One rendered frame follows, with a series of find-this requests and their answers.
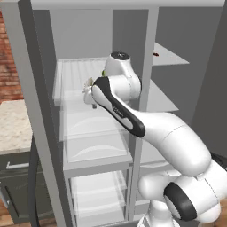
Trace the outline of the grey freezer door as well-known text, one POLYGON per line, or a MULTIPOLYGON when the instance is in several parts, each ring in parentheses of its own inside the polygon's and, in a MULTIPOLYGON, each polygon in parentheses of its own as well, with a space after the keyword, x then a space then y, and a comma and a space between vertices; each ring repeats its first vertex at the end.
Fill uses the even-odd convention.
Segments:
POLYGON ((20 78, 44 178, 57 227, 71 227, 60 193, 64 185, 59 148, 30 0, 0 0, 14 63, 20 78))

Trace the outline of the glass fridge shelf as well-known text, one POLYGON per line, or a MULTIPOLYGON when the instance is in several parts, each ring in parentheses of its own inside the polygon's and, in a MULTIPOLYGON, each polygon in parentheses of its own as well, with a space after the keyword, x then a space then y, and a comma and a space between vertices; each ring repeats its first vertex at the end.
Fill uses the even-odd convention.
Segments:
POLYGON ((174 112, 178 111, 178 108, 153 81, 150 81, 147 111, 174 112))
POLYGON ((154 44, 153 52, 158 52, 159 57, 153 56, 154 66, 173 66, 173 65, 185 65, 188 61, 176 55, 174 52, 168 50, 167 48, 161 46, 158 43, 154 44))

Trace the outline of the dark grey fridge door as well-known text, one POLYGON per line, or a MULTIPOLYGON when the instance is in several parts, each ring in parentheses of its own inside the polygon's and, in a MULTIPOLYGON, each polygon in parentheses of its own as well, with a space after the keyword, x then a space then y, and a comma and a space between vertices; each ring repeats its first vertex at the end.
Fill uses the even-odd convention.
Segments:
POLYGON ((212 153, 227 158, 227 0, 207 64, 192 128, 212 153))

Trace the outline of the ribbed white freezer shelf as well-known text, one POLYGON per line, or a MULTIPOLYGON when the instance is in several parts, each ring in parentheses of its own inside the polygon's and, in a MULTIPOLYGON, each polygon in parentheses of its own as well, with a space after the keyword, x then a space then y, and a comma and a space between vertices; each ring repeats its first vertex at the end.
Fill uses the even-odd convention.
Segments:
POLYGON ((86 82, 96 80, 102 73, 106 57, 86 59, 60 59, 56 67, 53 99, 56 105, 64 101, 83 100, 86 82))

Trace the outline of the clear freezer drawer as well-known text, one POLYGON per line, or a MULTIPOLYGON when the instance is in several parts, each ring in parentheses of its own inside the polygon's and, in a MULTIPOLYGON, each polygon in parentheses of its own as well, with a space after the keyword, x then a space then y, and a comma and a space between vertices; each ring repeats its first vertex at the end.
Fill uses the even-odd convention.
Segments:
POLYGON ((59 128, 61 141, 124 132, 126 129, 100 106, 93 109, 82 100, 65 100, 61 105, 59 128))
POLYGON ((123 156, 129 152, 129 133, 117 131, 110 134, 68 138, 64 140, 64 146, 69 163, 123 156))

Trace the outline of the dark grey cupboard door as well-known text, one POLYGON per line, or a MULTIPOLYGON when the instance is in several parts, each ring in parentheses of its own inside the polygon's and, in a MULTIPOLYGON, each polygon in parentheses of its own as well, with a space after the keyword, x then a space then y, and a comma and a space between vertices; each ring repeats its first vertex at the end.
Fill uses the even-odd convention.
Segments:
MULTIPOLYGON (((13 222, 28 222, 28 175, 0 178, 0 183, 13 222)), ((40 220, 52 218, 54 214, 43 174, 36 177, 35 195, 38 218, 40 220)))

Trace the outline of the grey fridge freezer cabinet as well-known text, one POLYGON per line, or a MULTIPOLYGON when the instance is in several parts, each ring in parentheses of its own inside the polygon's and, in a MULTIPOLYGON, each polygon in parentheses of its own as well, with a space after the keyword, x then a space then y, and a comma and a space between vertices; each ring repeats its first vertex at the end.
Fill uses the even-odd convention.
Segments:
POLYGON ((59 161, 64 185, 60 189, 71 227, 121 227, 133 220, 136 199, 142 197, 138 181, 142 176, 170 171, 173 167, 158 150, 140 137, 129 133, 127 155, 69 163, 64 140, 59 139, 60 109, 54 103, 56 67, 60 59, 106 59, 115 51, 130 56, 131 66, 142 83, 138 98, 128 105, 139 112, 147 111, 153 69, 153 50, 163 6, 190 8, 201 0, 30 0, 41 52, 43 71, 51 105, 59 161), (75 205, 71 179, 121 170, 127 189, 125 205, 93 208, 80 212, 75 205))

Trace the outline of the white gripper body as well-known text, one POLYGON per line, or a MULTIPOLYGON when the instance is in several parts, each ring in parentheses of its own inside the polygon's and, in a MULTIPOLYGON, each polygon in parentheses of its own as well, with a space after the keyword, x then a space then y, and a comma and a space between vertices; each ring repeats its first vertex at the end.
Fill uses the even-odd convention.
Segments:
POLYGON ((90 77, 87 82, 84 84, 84 96, 83 96, 83 101, 86 105, 91 105, 93 109, 97 108, 97 104, 94 101, 92 94, 91 94, 91 88, 93 85, 93 79, 90 77))

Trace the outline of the dark grey drawer front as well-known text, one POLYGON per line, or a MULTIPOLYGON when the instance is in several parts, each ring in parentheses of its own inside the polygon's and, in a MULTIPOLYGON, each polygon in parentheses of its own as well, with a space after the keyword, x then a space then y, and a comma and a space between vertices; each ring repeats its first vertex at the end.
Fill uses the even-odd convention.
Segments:
POLYGON ((8 153, 0 155, 0 181, 4 178, 26 175, 28 168, 6 169, 7 162, 12 165, 20 163, 29 163, 30 152, 8 153))

